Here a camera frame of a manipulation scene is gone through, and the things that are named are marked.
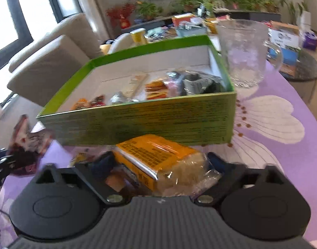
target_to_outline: ribbed black plate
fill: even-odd
[[[215,209],[189,197],[134,197],[109,208],[89,232],[69,241],[39,243],[19,237],[9,249],[312,249],[302,237],[263,242],[242,236]]]

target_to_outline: glass mug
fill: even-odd
[[[226,20],[216,25],[222,57],[232,82],[239,87],[260,83],[270,57],[275,70],[283,63],[282,49],[268,40],[268,26],[257,21]],[[268,48],[274,50],[273,57]]]

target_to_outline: purple box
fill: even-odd
[[[317,36],[314,33],[306,32],[302,47],[315,51],[317,49]]]

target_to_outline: open box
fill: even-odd
[[[150,76],[188,70],[222,78],[223,93],[179,96],[70,111],[80,98],[104,94],[106,103],[136,72]],[[113,145],[155,134],[185,145],[230,142],[236,92],[217,50],[206,35],[161,41],[91,60],[47,103],[38,120],[62,145]]]

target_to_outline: black robotic base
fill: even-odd
[[[226,165],[195,201],[129,200],[99,183],[86,164],[46,166],[10,208],[19,238],[9,249],[312,248],[302,238],[310,215],[272,166]]]

